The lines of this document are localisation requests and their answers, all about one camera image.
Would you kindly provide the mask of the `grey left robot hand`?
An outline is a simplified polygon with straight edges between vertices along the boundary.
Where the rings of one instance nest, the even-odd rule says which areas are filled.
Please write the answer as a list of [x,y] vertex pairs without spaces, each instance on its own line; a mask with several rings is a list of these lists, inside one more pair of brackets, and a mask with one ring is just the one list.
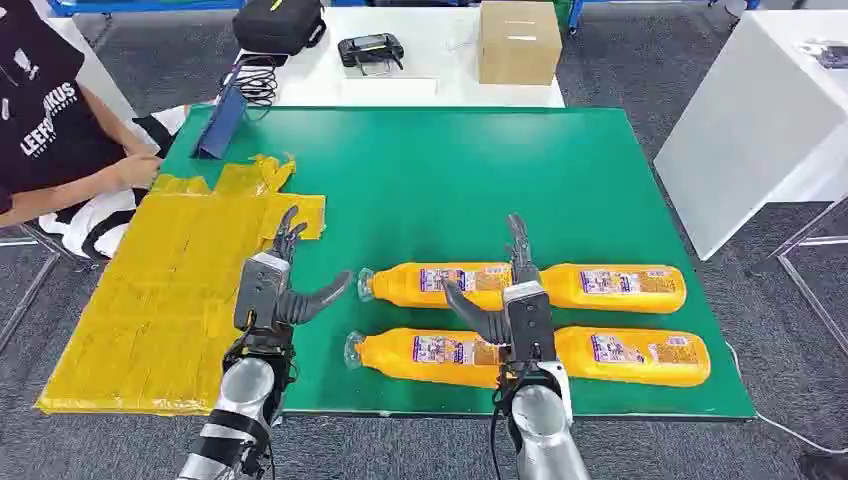
[[[296,225],[292,223],[298,211],[298,207],[294,205],[284,213],[271,247],[272,255],[285,261],[289,267],[293,266],[294,251],[300,234],[307,227],[305,222]],[[273,321],[279,325],[302,325],[310,322],[335,302],[352,280],[353,272],[343,270],[330,284],[313,293],[299,293],[286,286],[277,298]]]

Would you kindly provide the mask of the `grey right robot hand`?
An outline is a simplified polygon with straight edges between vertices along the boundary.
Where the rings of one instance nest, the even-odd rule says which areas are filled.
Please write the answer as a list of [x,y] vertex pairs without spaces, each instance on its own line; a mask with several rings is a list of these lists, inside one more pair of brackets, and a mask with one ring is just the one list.
[[[532,260],[531,247],[524,221],[517,213],[507,217],[507,225],[512,237],[509,247],[511,283],[510,286],[530,281],[541,282],[540,273]],[[511,343],[506,311],[488,311],[468,300],[453,281],[442,279],[441,285],[448,306],[490,344],[508,345]]]

